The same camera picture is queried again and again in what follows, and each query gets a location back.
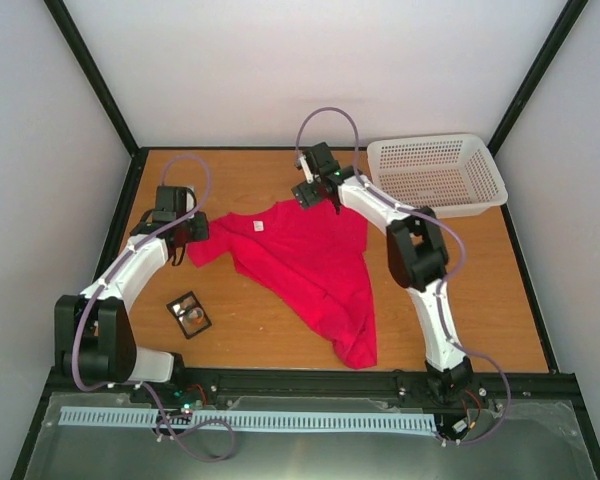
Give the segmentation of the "white perforated plastic basket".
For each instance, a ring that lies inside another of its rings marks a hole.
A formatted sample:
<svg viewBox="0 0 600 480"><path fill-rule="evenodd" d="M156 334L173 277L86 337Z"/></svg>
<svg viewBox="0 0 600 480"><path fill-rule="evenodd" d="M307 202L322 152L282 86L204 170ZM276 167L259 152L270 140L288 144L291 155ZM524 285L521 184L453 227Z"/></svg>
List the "white perforated plastic basket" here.
<svg viewBox="0 0 600 480"><path fill-rule="evenodd" d="M473 134L380 140L366 149L375 186L439 218L480 215L508 200L504 180L486 144Z"/></svg>

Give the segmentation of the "brooch in clear box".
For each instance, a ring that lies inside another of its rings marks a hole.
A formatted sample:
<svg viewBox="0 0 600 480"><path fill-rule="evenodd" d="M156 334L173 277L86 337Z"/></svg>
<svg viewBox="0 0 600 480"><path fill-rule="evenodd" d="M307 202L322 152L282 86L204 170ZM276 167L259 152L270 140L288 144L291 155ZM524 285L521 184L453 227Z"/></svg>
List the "brooch in clear box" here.
<svg viewBox="0 0 600 480"><path fill-rule="evenodd" d="M206 310L192 291L167 303L166 308L176 320L187 340L196 337L212 326Z"/></svg>

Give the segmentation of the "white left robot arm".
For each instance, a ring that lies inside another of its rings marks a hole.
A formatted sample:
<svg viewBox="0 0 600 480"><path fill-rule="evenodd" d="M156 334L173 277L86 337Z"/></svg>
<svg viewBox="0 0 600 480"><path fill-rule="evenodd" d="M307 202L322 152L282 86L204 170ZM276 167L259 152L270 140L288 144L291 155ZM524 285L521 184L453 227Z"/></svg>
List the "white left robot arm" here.
<svg viewBox="0 0 600 480"><path fill-rule="evenodd" d="M180 265L188 244L208 238L194 189L159 186L155 206L131 230L119 256L81 293L56 302L56 368L85 392L149 382L164 401L181 400L188 390L187 376L177 370L181 357L139 347L129 314L156 272Z"/></svg>

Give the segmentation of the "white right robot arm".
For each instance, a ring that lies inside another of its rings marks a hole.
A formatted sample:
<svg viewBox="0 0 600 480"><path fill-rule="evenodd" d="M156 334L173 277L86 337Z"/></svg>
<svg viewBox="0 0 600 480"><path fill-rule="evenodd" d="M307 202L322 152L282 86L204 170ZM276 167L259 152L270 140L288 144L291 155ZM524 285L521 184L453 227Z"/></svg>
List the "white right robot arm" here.
<svg viewBox="0 0 600 480"><path fill-rule="evenodd" d="M295 166L305 177L292 189L302 208L329 201L337 213L352 210L384 233L389 272L410 296L423 332L430 395L440 405L455 400L473 368L453 321L449 253L433 210L388 197L355 167L341 167L326 143L297 151Z"/></svg>

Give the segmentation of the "red t-shirt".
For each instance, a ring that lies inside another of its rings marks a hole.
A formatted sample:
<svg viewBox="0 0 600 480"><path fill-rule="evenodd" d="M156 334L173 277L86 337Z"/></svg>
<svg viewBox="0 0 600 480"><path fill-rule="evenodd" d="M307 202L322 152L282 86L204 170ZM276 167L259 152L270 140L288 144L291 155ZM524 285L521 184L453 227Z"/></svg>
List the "red t-shirt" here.
<svg viewBox="0 0 600 480"><path fill-rule="evenodd" d="M359 370L378 362L367 240L360 214L328 202L304 210L287 200L213 220L208 239L189 244L187 255L196 267L230 255L237 273L275 293L345 366Z"/></svg>

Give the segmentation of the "black aluminium frame rail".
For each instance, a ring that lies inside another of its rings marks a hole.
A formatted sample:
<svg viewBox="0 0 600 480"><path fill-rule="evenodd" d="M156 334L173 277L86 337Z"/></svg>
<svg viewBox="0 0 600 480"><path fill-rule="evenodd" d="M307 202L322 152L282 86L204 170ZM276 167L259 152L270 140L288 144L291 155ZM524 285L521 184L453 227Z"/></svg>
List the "black aluminium frame rail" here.
<svg viewBox="0 0 600 480"><path fill-rule="evenodd" d="M512 400L516 401L565 401L576 410L583 410L584 400L574 374L506 374L511 389ZM469 387L462 387L452 400L443 402L434 399L427 384L424 372L394 370L390 372L345 372L309 370L271 369L210 369L186 368L177 386L157 384L153 388L160 399L169 407L183 403L182 391L199 395L202 387L206 404L228 408L230 400L241 397L281 397L281 398L343 398L370 399L389 404L390 407L422 409L425 412L460 411L461 398L469 407L476 407L465 389L477 398L480 388L486 390L486 400L480 400L482 408L494 404L505 404L506 393L503 380L496 373L474 374ZM56 373L55 369L47 380L45 395L51 392L79 390L72 380Z"/></svg>

